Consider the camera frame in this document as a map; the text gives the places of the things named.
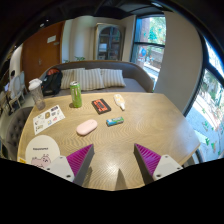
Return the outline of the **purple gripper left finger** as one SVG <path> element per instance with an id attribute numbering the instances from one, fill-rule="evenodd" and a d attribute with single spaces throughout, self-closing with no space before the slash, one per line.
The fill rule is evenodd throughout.
<path id="1" fill-rule="evenodd" d="M 45 170 L 81 186 L 94 156 L 94 145 L 85 146 L 69 156 L 59 156 Z"/>

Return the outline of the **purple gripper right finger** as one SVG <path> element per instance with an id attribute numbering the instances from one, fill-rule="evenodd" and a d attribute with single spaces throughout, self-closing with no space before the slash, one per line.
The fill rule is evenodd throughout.
<path id="1" fill-rule="evenodd" d="M 159 155 L 156 152 L 135 143 L 134 155 L 145 184 L 152 183 L 182 169 L 169 155 Z"/>

